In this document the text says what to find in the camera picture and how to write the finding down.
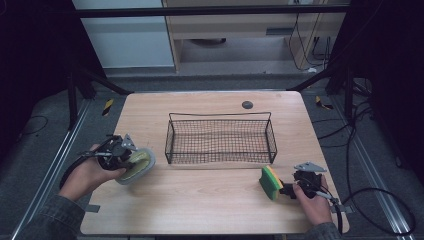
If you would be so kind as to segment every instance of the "cord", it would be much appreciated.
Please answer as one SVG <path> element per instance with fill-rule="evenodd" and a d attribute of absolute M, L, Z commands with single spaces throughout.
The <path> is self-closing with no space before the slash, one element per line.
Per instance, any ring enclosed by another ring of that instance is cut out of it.
<path fill-rule="evenodd" d="M 300 180 L 308 182 L 310 185 L 312 185 L 313 187 L 315 187 L 316 189 L 320 189 L 321 191 L 329 194 L 331 196 L 330 202 L 333 204 L 334 209 L 336 210 L 336 215 L 337 215 L 337 229 L 339 231 L 340 234 L 343 234 L 343 219 L 342 219 L 342 212 L 339 208 L 339 204 L 338 204 L 338 200 L 336 198 L 334 198 L 333 194 L 331 194 L 331 192 L 328 190 L 328 188 L 322 186 L 322 184 L 320 185 L 316 185 L 313 182 L 309 181 L 309 179 L 306 178 L 300 178 Z"/>
<path fill-rule="evenodd" d="M 300 3 L 299 3 L 299 1 L 297 1 L 297 0 L 295 0 L 295 1 L 294 1 L 294 3 L 295 3 L 295 4 L 300 4 Z M 318 67 L 318 66 L 321 66 L 322 64 L 314 64 L 314 63 L 311 63 L 311 62 L 309 61 L 308 57 L 306 56 L 306 50 L 305 50 L 305 47 L 304 47 L 304 45 L 303 45 L 302 38 L 301 38 L 301 36 L 300 36 L 298 22 L 299 22 L 299 13 L 296 13 L 296 21 L 295 21 L 295 23 L 294 23 L 293 31 L 292 31 L 292 33 L 290 34 L 290 38 L 289 38 L 289 49 L 290 49 L 290 53 L 291 53 L 291 55 L 292 55 L 293 59 L 294 59 L 294 54 L 293 54 L 293 51 L 291 50 L 291 40 L 292 40 L 292 37 L 293 37 L 293 34 L 294 34 L 295 30 L 297 30 L 297 35 L 298 35 L 298 37 L 299 37 L 299 42 L 300 42 L 300 45 L 301 45 L 301 47 L 302 47 L 302 51 L 303 51 L 303 57 L 305 58 L 305 60 L 306 60 L 306 61 L 307 61 L 307 62 L 308 62 L 308 63 L 309 63 L 312 67 Z M 296 61 L 294 61 L 294 65 L 296 66 L 296 68 L 297 68 L 298 70 L 301 70 L 301 71 L 305 71 L 305 70 L 307 70 L 307 69 L 302 69 L 302 68 L 300 68 L 299 66 L 297 66 Z"/>
<path fill-rule="evenodd" d="M 49 122 L 49 119 L 45 116 L 32 116 L 30 119 L 34 119 L 34 118 L 44 118 L 44 120 L 45 120 L 44 125 L 41 126 L 39 129 L 34 130 L 32 132 L 24 132 L 24 133 L 22 133 L 22 135 L 30 135 L 30 134 L 37 133 L 37 132 L 41 131 L 42 129 L 44 129 L 47 126 L 47 123 Z"/>
<path fill-rule="evenodd" d="M 350 42 L 348 42 L 345 46 L 344 46 L 344 48 L 339 52 L 339 54 L 338 55 L 336 55 L 334 58 L 332 58 L 332 59 L 330 59 L 329 61 L 328 61 L 328 64 L 330 64 L 330 63 L 332 63 L 332 62 L 337 62 L 338 61 L 338 58 L 340 57 L 340 56 L 342 56 L 342 55 L 345 55 L 345 51 L 347 50 L 347 49 L 349 49 L 349 47 L 350 47 L 350 45 L 352 45 L 355 41 L 356 41 L 356 39 L 359 37 L 359 35 L 365 30 L 365 28 L 370 24 L 370 22 L 371 22 L 371 20 L 373 20 L 374 19 L 374 17 L 377 15 L 377 12 L 380 10 L 380 8 L 381 8 L 381 6 L 383 5 L 383 2 L 384 2 L 385 0 L 381 0 L 380 1 L 380 4 L 377 6 L 377 8 L 375 9 L 375 11 L 373 12 L 373 14 L 368 18 L 368 20 L 365 22 L 365 24 L 364 25 L 362 25 L 362 27 L 359 29 L 359 31 L 355 34 L 355 36 L 353 36 L 352 38 L 351 38 L 351 40 L 350 40 Z"/>
<path fill-rule="evenodd" d="M 410 235 L 414 230 L 415 230 L 415 228 L 416 228 L 416 220 L 415 220 L 415 216 L 414 216 L 414 214 L 412 213 L 412 211 L 409 209 L 409 207 L 407 206 L 407 204 L 404 202 L 404 201 L 402 201 L 398 196 L 396 196 L 395 194 L 393 194 L 393 193 L 391 193 L 391 192 L 389 192 L 389 191 L 387 191 L 387 190 L 384 190 L 384 189 L 380 189 L 380 188 L 363 188 L 363 189 L 360 189 L 360 190 L 358 190 L 358 191 L 355 191 L 355 192 L 353 192 L 352 193 L 352 187 L 351 187 L 351 182 L 350 182 L 350 168 L 349 168 L 349 163 L 350 163 L 350 158 L 349 158 L 349 150 L 350 150 L 350 143 L 352 142 L 352 140 L 353 140 L 353 138 L 354 138 L 354 136 L 355 136 L 355 134 L 356 134 L 356 122 L 357 122 L 357 120 L 359 119 L 359 118 L 363 118 L 363 116 L 365 115 L 365 114 L 367 114 L 367 113 L 370 113 L 371 111 L 371 108 L 370 107 L 367 107 L 367 108 L 365 108 L 364 110 L 362 110 L 361 112 L 357 112 L 358 111 L 358 109 L 359 109 L 359 106 L 361 106 L 362 104 L 365 104 L 365 103 L 367 103 L 368 101 L 365 101 L 365 102 L 363 102 L 363 103 L 361 103 L 361 104 L 359 104 L 357 107 L 356 107 L 356 109 L 355 109 L 355 112 L 354 112 L 354 118 L 353 118 L 353 121 L 352 121 L 352 124 L 351 124 L 351 127 L 352 127 L 352 129 L 351 129 L 351 132 L 350 132 L 350 134 L 349 134 L 349 138 L 348 138 L 348 144 L 347 144 L 347 146 L 346 146 L 346 179 L 347 179 L 347 187 L 348 187 L 348 192 L 349 192 L 349 196 L 344 200 L 344 201 L 342 201 L 342 203 L 344 204 L 344 203 L 346 203 L 349 199 L 352 201 L 352 203 L 353 203 L 353 205 L 355 206 L 355 208 L 358 210 L 358 212 L 362 215 L 362 217 L 364 217 L 368 222 L 370 222 L 374 227 L 376 227 L 376 228 L 378 228 L 378 229 L 380 229 L 381 231 L 383 231 L 383 232 L 385 232 L 385 233 L 387 233 L 387 234 L 390 234 L 390 235 L 392 235 L 392 236 L 406 236 L 406 235 Z M 365 191 L 379 191 L 379 192 L 383 192 L 383 193 L 386 193 L 386 194 L 389 194 L 390 196 L 392 196 L 394 199 L 396 199 L 396 201 L 398 202 L 398 203 L 400 203 L 407 211 L 408 211 L 408 213 L 409 213 L 409 215 L 410 215 L 410 219 L 411 219 L 411 222 L 412 222 L 412 225 L 411 225 L 411 227 L 410 227 L 410 230 L 408 231 L 408 232 L 405 232 L 405 233 L 397 233 L 397 232 L 394 232 L 394 231 L 392 231 L 392 230 L 387 230 L 387 229 L 385 229 L 384 227 L 382 227 L 381 225 L 379 225 L 379 224 L 377 224 L 377 223 L 375 223 L 374 221 L 372 221 L 359 207 L 358 207 L 358 204 L 356 203 L 356 201 L 355 201 L 355 198 L 354 198 L 354 196 L 355 195 L 357 195 L 357 194 L 359 194 L 359 193 L 362 193 L 362 192 L 365 192 Z"/>
<path fill-rule="evenodd" d="M 7 2 L 6 0 L 3 0 L 4 2 L 4 9 L 2 12 L 0 12 L 0 17 L 3 16 L 7 12 Z"/>

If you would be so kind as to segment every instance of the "wire basket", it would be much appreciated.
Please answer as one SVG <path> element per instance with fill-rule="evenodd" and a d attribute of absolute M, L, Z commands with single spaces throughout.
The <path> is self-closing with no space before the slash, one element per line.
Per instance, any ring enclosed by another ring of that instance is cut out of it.
<path fill-rule="evenodd" d="M 169 164 L 273 163 L 271 113 L 170 113 L 165 155 Z"/>

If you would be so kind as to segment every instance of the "green scrub pad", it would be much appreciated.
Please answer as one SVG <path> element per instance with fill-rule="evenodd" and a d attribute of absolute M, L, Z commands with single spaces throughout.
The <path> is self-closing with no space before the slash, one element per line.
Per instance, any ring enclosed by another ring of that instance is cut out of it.
<path fill-rule="evenodd" d="M 278 178 L 277 174 L 274 172 L 270 166 L 265 166 L 262 168 L 262 176 L 259 179 L 259 183 L 264 189 L 266 195 L 271 200 L 277 199 L 279 195 L 279 190 L 283 188 L 283 184 Z"/>
<path fill-rule="evenodd" d="M 131 154 L 128 161 L 136 165 L 116 179 L 116 181 L 122 185 L 128 185 L 146 174 L 155 165 L 156 158 L 150 149 L 140 148 Z"/>

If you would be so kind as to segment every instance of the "hand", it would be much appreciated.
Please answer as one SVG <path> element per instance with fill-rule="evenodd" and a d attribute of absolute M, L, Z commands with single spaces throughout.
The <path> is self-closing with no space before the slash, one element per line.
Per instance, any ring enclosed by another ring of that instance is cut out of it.
<path fill-rule="evenodd" d="M 328 189 L 324 175 L 321 177 L 321 185 Z M 330 205 L 327 199 L 318 195 L 315 195 L 312 199 L 308 198 L 302 188 L 297 184 L 293 184 L 293 190 L 312 225 L 316 226 L 321 223 L 333 222 L 330 213 Z"/>
<path fill-rule="evenodd" d="M 94 150 L 97 146 L 93 145 L 90 150 Z M 72 171 L 59 195 L 76 201 L 94 191 L 102 183 L 120 177 L 125 171 L 125 168 L 114 171 L 104 170 L 97 158 L 89 158 Z"/>

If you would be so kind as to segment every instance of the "yellow sponge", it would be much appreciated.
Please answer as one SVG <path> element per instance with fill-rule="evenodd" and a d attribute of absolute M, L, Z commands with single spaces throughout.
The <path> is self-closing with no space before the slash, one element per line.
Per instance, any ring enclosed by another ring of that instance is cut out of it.
<path fill-rule="evenodd" d="M 277 199 L 279 195 L 279 190 L 283 188 L 283 184 L 278 178 L 277 174 L 274 172 L 270 166 L 265 166 L 262 168 L 262 176 L 259 179 L 259 183 L 264 189 L 266 195 L 271 200 Z"/>

